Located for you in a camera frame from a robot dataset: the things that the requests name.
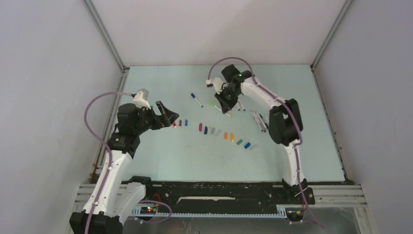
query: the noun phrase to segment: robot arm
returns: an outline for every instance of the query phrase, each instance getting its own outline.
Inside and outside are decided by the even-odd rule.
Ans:
[[[132,182],[115,203],[123,174],[140,144],[139,136],[149,129],[169,127],[179,117],[177,113],[168,110],[161,101],[156,102],[161,115],[156,115],[147,101],[148,94],[145,89],[139,90],[134,95],[132,103],[119,106],[118,123],[107,142],[112,157],[106,153],[102,174],[83,211],[72,213],[69,223],[75,234],[85,233],[90,213],[92,218],[89,223],[89,233],[122,233],[128,215],[145,197],[145,185]]]
[[[301,164],[297,167],[295,149],[300,159],[300,151],[297,143],[299,134],[292,121],[292,117],[284,107],[284,103],[294,115],[300,131],[302,131],[302,121],[297,101],[294,99],[285,100],[278,97],[272,91],[263,86],[260,81],[253,77],[250,71],[240,72],[234,65],[227,66],[222,74],[226,80],[224,83],[220,78],[213,78],[206,81],[208,87],[214,87],[222,112],[231,110],[238,101],[238,96],[244,94],[252,98],[264,109],[269,110],[268,131],[277,144],[282,144],[287,151],[284,158],[283,183],[288,187],[294,196],[300,194],[297,188],[299,183],[303,189],[307,188],[306,180],[301,170]],[[297,178],[297,168],[300,168],[300,181]]]

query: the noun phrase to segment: marker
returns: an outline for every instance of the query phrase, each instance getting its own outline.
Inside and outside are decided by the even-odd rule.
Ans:
[[[264,132],[266,132],[264,120],[262,120],[262,119],[260,118],[260,116],[259,116],[259,114],[258,114],[257,112],[254,112],[254,114],[255,114],[255,116],[257,117],[258,122],[261,124],[261,127],[264,129]]]
[[[264,125],[263,121],[261,120],[260,116],[258,115],[258,113],[254,112],[254,111],[252,113],[254,114],[255,118],[257,119],[262,131],[266,132],[265,125]]]
[[[241,108],[243,109],[243,111],[245,111],[245,107],[244,107],[243,103],[241,102],[241,100],[238,99],[238,102],[240,103]]]
[[[250,112],[251,112],[252,116],[254,117],[254,120],[257,123],[258,127],[260,128],[261,132],[263,132],[264,129],[261,127],[260,123],[258,122],[257,117],[255,116],[254,112],[253,111],[250,111]]]
[[[260,116],[261,120],[265,124],[265,127],[268,129],[268,124],[265,122],[264,117],[261,114],[258,114],[258,115]]]
[[[204,105],[195,97],[193,93],[191,93],[191,96],[195,99],[195,101],[201,106],[204,107]]]
[[[215,103],[213,102],[213,101],[209,101],[209,103],[211,104],[211,106],[215,106],[215,108],[217,108],[218,110],[220,110],[220,112],[222,112],[222,110],[217,106],[217,105],[215,105]]]

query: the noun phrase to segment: table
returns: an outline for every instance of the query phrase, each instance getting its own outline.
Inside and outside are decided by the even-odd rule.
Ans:
[[[236,65],[240,71],[245,65]],[[222,77],[224,65],[218,65],[211,77]],[[253,72],[263,85],[279,96],[294,98],[303,121],[301,163],[308,181],[344,181],[344,175],[327,123],[322,102],[309,65],[253,65]],[[147,131],[141,135],[132,164],[124,179],[133,175],[149,176],[162,181],[281,181],[282,157],[286,152],[268,133],[262,133],[250,110],[268,113],[248,97],[240,97],[246,112],[232,110],[232,117],[208,104],[218,104],[214,89],[207,88],[209,65],[133,66],[129,70],[124,92],[149,90],[151,105],[160,100],[179,113],[188,126]],[[193,92],[203,103],[201,108],[190,96]],[[123,97],[121,104],[130,102]],[[199,132],[198,126],[223,131],[220,137]],[[224,132],[233,133],[235,142],[224,140]],[[236,142],[243,139],[243,144]],[[246,150],[250,142],[258,148]]]

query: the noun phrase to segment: blue marker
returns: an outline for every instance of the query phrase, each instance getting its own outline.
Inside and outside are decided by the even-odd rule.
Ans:
[[[193,93],[191,93],[191,96],[195,99],[195,101],[201,106],[204,107],[204,105],[195,97]]]

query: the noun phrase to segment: white wall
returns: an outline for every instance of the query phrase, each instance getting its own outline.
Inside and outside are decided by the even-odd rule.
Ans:
[[[126,65],[311,64],[345,0],[94,0]]]
[[[1,233],[64,232],[119,77],[82,1],[0,2]]]
[[[316,75],[379,233],[413,222],[413,1],[355,1]]]

